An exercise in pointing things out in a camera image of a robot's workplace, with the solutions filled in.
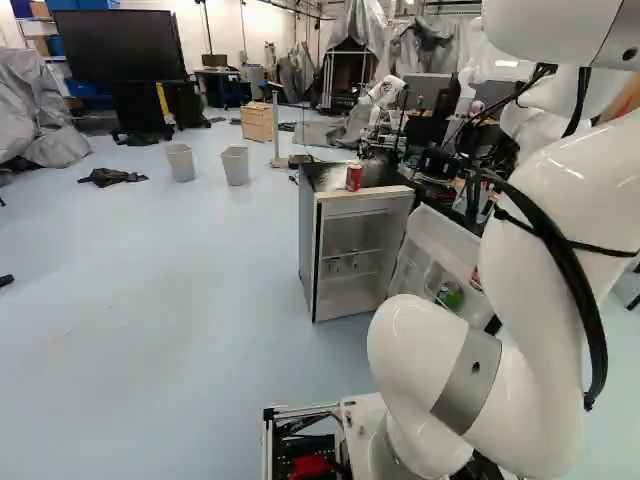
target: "gray cover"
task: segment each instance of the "gray cover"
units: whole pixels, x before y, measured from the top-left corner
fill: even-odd
[[[351,37],[380,59],[384,53],[386,24],[387,18],[378,0],[345,0],[344,14],[333,24],[327,50]]]
[[[356,149],[360,142],[360,130],[369,124],[371,107],[357,102],[346,118],[335,118],[328,122],[300,122],[293,132],[293,143]]]
[[[43,167],[64,168],[91,153],[36,51],[0,48],[0,118],[0,164],[22,155]]]
[[[453,73],[458,71],[459,21],[443,17],[413,17],[409,23],[387,32],[384,55],[375,78],[402,78],[406,73]]]

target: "can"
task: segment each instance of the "can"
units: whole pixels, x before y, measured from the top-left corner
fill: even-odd
[[[360,190],[362,184],[362,165],[359,163],[349,164],[347,167],[347,185],[346,188],[350,192]]]

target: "table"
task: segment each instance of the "table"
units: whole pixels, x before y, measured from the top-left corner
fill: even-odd
[[[238,85],[241,81],[240,72],[214,70],[203,68],[193,72],[198,79],[200,91],[206,95],[207,104],[210,107],[224,108],[239,107],[241,104],[241,92],[238,88],[232,88],[232,80]]]

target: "red object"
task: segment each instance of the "red object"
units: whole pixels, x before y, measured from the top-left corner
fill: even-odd
[[[347,168],[347,190],[357,192],[362,185],[362,165],[353,164]]]
[[[480,283],[480,273],[478,272],[478,266],[476,265],[473,269],[473,273],[471,274],[471,280],[469,281],[471,286],[482,292],[482,284]]]
[[[294,470],[289,480],[302,480],[303,478],[313,478],[322,473],[333,472],[333,467],[324,457],[320,455],[309,455],[293,459]]]

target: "yellow object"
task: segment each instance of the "yellow object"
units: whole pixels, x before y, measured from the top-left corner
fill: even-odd
[[[160,108],[162,108],[164,120],[167,123],[171,123],[173,122],[173,115],[169,111],[169,105],[167,105],[167,99],[164,96],[164,87],[161,83],[156,83],[156,90],[158,91],[158,100],[160,100]]]
[[[242,136],[258,142],[273,140],[273,109],[268,103],[249,102],[240,107]]]

